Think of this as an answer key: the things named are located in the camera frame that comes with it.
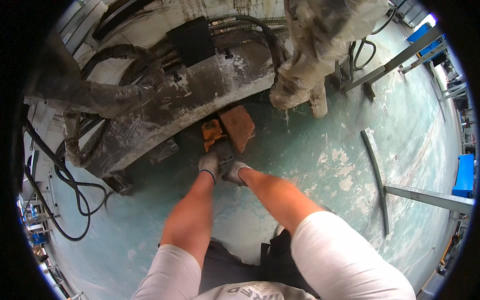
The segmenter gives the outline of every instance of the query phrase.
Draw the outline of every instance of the gloved hand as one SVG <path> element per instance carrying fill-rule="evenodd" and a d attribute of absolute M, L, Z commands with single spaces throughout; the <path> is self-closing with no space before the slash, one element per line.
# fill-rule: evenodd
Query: gloved hand
<path fill-rule="evenodd" d="M 230 169 L 228 170 L 228 172 L 223 175 L 222 179 L 225 180 L 225 181 L 230 181 L 230 182 L 233 182 L 235 184 L 238 184 L 238 186 L 247 186 L 247 184 L 245 182 L 243 182 L 243 180 L 240 179 L 239 177 L 239 171 L 241 168 L 249 168 L 251 169 L 251 167 L 247 166 L 246 164 L 242 163 L 241 161 L 235 161 L 232 166 L 230 167 Z"/>
<path fill-rule="evenodd" d="M 210 151 L 208 154 L 205 154 L 198 161 L 198 174 L 202 171 L 210 173 L 213 177 L 214 183 L 216 183 L 216 177 L 218 175 L 218 154 L 215 151 Z"/>

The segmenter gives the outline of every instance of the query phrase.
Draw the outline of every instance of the green floor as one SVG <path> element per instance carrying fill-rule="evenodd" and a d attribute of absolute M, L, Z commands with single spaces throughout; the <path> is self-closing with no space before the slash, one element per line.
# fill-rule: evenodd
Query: green floor
<path fill-rule="evenodd" d="M 356 77 L 407 47 L 404 34 L 401 26 L 390 24 L 371 37 L 377 55 Z M 389 182 L 450 193 L 459 154 L 457 120 L 447 102 L 443 121 L 430 80 L 423 66 L 405 76 L 393 71 L 374 85 L 378 96 L 373 102 L 359 90 L 347 96 L 327 90 L 329 111 L 319 120 L 308 104 L 288 111 L 271 107 L 268 91 L 243 100 L 256 136 L 241 159 L 289 180 L 316 203 L 334 210 L 403 272 L 416 292 L 450 238 L 449 212 L 391 197 L 391 234 L 384 238 L 378 190 L 360 130 L 374 130 Z M 175 135 L 180 151 L 166 160 L 152 165 L 142 157 L 134 162 L 128 168 L 133 196 L 110 198 L 107 208 L 92 217 L 84 240 L 70 242 L 53 232 L 50 251 L 75 291 L 89 299 L 132 296 L 150 267 L 166 217 L 197 175 L 204 151 L 200 126 L 196 123 Z M 78 181 L 98 181 L 82 169 L 70 169 Z M 59 223 L 68 233 L 80 234 L 86 219 L 78 214 L 71 189 L 57 179 L 52 189 L 62 215 Z M 89 188 L 81 190 L 89 199 L 99 196 Z M 258 263 L 260 243 L 272 237 L 276 221 L 255 196 L 247 188 L 220 181 L 214 192 L 214 218 L 213 236 L 245 262 Z"/>

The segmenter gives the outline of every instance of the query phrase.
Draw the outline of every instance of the plastic sheet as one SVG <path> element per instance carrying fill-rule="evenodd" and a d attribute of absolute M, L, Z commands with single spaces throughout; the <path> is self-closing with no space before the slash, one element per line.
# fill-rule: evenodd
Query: plastic sheet
<path fill-rule="evenodd" d="M 278 69 L 270 101 L 288 109 L 311 100 L 319 118 L 327 113 L 325 76 L 334 72 L 336 60 L 348 54 L 350 42 L 373 31 L 387 12 L 388 1 L 285 0 L 284 4 L 294 53 Z"/>

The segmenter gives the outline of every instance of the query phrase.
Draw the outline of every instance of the shirt sleeve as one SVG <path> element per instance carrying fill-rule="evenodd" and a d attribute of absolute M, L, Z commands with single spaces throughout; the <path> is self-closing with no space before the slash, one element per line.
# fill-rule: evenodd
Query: shirt sleeve
<path fill-rule="evenodd" d="M 306 217 L 295 230 L 291 250 L 300 273 L 322 299 L 415 299 L 405 276 L 330 212 Z"/>
<path fill-rule="evenodd" d="M 190 253 L 174 245 L 161 245 L 132 300 L 191 300 L 198 295 L 201 275 Z"/>

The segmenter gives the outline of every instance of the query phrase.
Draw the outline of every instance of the white shirt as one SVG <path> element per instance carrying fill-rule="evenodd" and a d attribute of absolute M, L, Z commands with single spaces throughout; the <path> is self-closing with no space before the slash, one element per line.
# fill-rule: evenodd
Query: white shirt
<path fill-rule="evenodd" d="M 342 218 L 326 212 L 306 217 L 291 242 L 293 260 L 323 300 L 414 300 L 403 274 L 387 263 Z M 198 295 L 201 269 L 188 252 L 162 245 L 132 300 L 313 300 L 278 282 L 227 284 Z"/>

